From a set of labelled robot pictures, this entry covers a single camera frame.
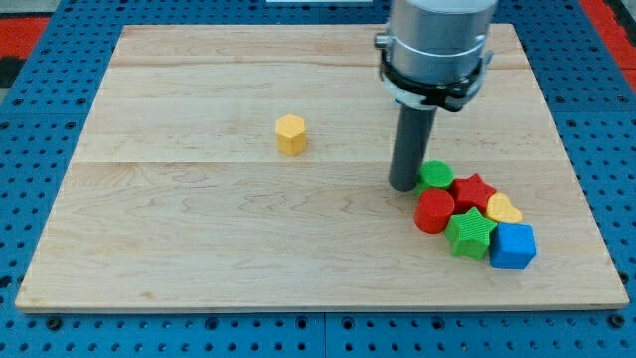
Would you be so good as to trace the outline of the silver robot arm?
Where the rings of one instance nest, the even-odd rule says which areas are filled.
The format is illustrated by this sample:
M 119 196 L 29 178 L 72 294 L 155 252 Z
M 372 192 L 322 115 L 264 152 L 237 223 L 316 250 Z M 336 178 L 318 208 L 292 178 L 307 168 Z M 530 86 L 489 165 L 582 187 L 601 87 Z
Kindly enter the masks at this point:
M 398 102 L 417 110 L 461 110 L 482 87 L 496 0 L 394 0 L 375 36 L 380 77 Z

